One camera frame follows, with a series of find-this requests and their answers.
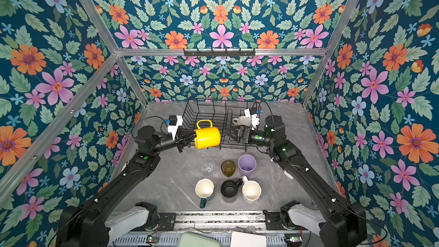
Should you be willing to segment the black wire dish rack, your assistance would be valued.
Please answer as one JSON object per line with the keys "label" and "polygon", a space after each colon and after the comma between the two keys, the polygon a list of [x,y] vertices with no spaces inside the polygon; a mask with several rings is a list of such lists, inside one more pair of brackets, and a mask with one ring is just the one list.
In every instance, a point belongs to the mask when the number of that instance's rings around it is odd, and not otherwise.
{"label": "black wire dish rack", "polygon": [[[194,99],[186,103],[183,118],[185,129],[197,129],[196,123],[200,120],[211,120],[213,126],[218,128],[221,133],[221,143],[219,149],[242,149],[247,150],[252,146],[237,142],[239,126],[235,126],[232,119],[245,116],[244,110],[256,107],[259,114],[260,103],[257,101],[206,101],[205,99]],[[209,123],[200,123],[200,127],[208,127]]]}

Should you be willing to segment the yellow mug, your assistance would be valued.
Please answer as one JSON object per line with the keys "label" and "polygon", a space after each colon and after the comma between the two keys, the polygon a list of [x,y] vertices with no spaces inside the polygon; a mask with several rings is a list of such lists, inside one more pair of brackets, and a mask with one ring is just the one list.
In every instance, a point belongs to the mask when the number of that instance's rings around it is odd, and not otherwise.
{"label": "yellow mug", "polygon": [[[200,123],[209,123],[208,127],[200,127]],[[195,132],[195,147],[196,149],[207,149],[218,146],[221,143],[221,133],[218,128],[213,126],[211,120],[200,120],[196,123],[197,129]]]}

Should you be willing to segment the clear glass cup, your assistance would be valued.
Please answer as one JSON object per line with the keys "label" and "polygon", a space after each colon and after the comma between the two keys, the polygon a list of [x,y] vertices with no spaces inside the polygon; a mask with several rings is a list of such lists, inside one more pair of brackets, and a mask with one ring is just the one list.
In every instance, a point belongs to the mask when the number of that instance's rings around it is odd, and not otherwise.
{"label": "clear glass cup", "polygon": [[200,168],[200,170],[201,170],[201,173],[204,175],[204,176],[211,176],[211,175],[213,175],[214,174],[214,172],[215,172],[215,168],[216,168],[216,166],[215,166],[215,163],[214,163],[214,161],[212,161],[212,160],[205,160],[202,164],[201,164],[201,168]]}

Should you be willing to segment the cream mug green handle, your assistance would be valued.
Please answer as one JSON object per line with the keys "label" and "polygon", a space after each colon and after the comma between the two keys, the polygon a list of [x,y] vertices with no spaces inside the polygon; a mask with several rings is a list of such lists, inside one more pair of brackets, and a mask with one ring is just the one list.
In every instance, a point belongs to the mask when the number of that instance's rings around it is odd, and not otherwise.
{"label": "cream mug green handle", "polygon": [[199,180],[195,185],[195,194],[200,198],[200,209],[204,209],[213,198],[214,183],[208,178]]}

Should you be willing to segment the white mug red inside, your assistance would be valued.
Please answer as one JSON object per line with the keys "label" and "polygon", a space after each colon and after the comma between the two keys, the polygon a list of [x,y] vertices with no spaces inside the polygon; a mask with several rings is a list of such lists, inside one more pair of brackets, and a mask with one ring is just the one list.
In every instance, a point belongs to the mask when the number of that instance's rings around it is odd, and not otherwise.
{"label": "white mug red inside", "polygon": [[232,122],[235,126],[246,126],[251,127],[251,120],[247,116],[240,116],[237,118],[232,119]]}

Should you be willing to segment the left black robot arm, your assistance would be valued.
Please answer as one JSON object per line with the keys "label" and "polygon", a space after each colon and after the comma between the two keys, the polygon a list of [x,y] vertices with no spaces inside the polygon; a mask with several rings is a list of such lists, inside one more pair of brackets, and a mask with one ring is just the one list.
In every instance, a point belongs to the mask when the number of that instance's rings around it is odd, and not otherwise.
{"label": "left black robot arm", "polygon": [[127,166],[100,192],[78,207],[67,207],[61,215],[57,234],[50,240],[56,247],[106,247],[133,229],[156,229],[160,224],[157,206],[138,202],[125,213],[111,217],[117,205],[139,183],[148,178],[160,162],[160,152],[180,152],[194,139],[194,132],[177,129],[176,134],[158,132],[152,126],[138,130],[138,149]]}

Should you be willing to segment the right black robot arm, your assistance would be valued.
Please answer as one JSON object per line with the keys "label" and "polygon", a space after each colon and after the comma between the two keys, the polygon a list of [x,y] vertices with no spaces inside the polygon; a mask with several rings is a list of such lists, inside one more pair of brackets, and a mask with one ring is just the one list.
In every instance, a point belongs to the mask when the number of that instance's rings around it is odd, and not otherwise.
{"label": "right black robot arm", "polygon": [[268,116],[262,130],[234,120],[230,134],[240,144],[266,147],[272,161],[297,180],[317,205],[312,210],[297,201],[288,203],[286,213],[294,225],[319,235],[326,247],[356,247],[367,239],[365,209],[349,202],[311,167],[299,148],[287,139],[280,116]]}

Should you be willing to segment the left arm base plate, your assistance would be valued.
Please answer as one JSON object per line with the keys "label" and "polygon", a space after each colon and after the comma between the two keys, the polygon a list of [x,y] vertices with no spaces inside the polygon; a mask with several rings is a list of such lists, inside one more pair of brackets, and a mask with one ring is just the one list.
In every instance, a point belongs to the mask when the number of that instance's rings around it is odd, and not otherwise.
{"label": "left arm base plate", "polygon": [[159,213],[158,221],[156,224],[145,224],[145,231],[153,231],[153,232],[171,232],[174,231],[174,227],[176,224],[176,213]]}

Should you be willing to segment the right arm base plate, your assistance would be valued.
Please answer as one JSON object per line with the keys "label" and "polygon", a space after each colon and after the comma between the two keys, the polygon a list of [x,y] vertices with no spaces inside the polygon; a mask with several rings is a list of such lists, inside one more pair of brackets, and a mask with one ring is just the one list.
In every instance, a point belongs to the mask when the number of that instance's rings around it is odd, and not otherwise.
{"label": "right arm base plate", "polygon": [[263,210],[262,212],[265,217],[265,225],[267,231],[292,231],[296,229],[295,225],[291,223],[284,224],[282,222],[280,212],[270,212]]}

